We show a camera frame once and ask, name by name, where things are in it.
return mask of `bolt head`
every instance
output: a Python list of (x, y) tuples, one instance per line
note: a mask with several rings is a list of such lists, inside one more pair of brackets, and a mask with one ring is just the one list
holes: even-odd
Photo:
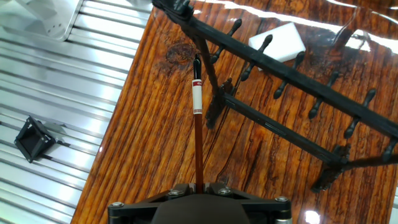
[(227, 188), (218, 190), (218, 194), (220, 194), (220, 195), (226, 195), (226, 194), (229, 194), (229, 193), (231, 193), (231, 190), (227, 189)]
[(288, 200), (289, 199), (287, 197), (284, 197), (284, 196), (280, 196), (280, 197), (275, 198), (275, 201), (277, 201), (277, 202), (287, 202)]
[(170, 190), (169, 196), (180, 196), (183, 195), (184, 192), (182, 190)]
[(111, 206), (112, 207), (115, 207), (115, 208), (120, 208), (120, 207), (123, 207), (123, 203), (122, 202), (113, 202), (112, 204), (111, 204)]

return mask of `wooden table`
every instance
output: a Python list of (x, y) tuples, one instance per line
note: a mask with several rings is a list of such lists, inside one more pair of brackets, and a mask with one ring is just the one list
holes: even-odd
[[(398, 121), (398, 57), (397, 52), (391, 53), (388, 42), (397, 39), (396, 24), (366, 8), (324, 0), (234, 2), (195, 2), (195, 16), (223, 32), (242, 17), (243, 26), (234, 38), (245, 43), (254, 34), (295, 22), (307, 48), (300, 72), (327, 83), (332, 70), (340, 71), (333, 89), (358, 102), (364, 100), (368, 90), (377, 88), (369, 107)], [(367, 6), (366, 2), (357, 3)], [(375, 5), (376, 12), (396, 17), (396, 11)], [(362, 50), (330, 50), (335, 32), (345, 24), (372, 35)], [(196, 52), (179, 26), (154, 9), (72, 223), (106, 223), (106, 208), (112, 202), (138, 202), (176, 183), (193, 182), (191, 80)], [(219, 83), (232, 77), (239, 87), (237, 99), (327, 149), (351, 143), (351, 159), (380, 155), (386, 147), (388, 139), (363, 124), (346, 141), (343, 133), (351, 118), (331, 106), (322, 105), (318, 116), (309, 120), (315, 99), (297, 88), (288, 86), (282, 97), (274, 100), (273, 92), (281, 80), (272, 75), (255, 68), (248, 81), (239, 82), (246, 65), (227, 52), (215, 65)], [(202, 77), (205, 112), (211, 88), (206, 75)], [(291, 198), (294, 222), (305, 223), (306, 211), (310, 210), (320, 214), (322, 223), (389, 221), (398, 178), (395, 166), (345, 172), (331, 189), (314, 194), (310, 187), (322, 163), (234, 111), (224, 111), (214, 129), (203, 128), (203, 139), (205, 182), (226, 182), (263, 198)]]

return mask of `white label band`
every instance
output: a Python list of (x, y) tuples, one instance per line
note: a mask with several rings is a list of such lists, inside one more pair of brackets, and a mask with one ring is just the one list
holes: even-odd
[(192, 81), (193, 114), (202, 114), (201, 110), (201, 80)]

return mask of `white block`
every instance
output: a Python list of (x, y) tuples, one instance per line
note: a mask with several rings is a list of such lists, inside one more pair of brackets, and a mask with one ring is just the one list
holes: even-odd
[(272, 34), (272, 41), (264, 50), (264, 54), (275, 60), (286, 62), (294, 59), (299, 52), (305, 51), (303, 41), (293, 22), (251, 37), (249, 46), (258, 50), (269, 34)]

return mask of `metal grating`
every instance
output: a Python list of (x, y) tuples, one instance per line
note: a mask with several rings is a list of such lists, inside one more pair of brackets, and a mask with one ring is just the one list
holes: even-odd
[[(0, 27), (0, 223), (70, 223), (151, 10), (84, 1), (65, 42)], [(28, 115), (65, 143), (32, 164), (13, 143)]]

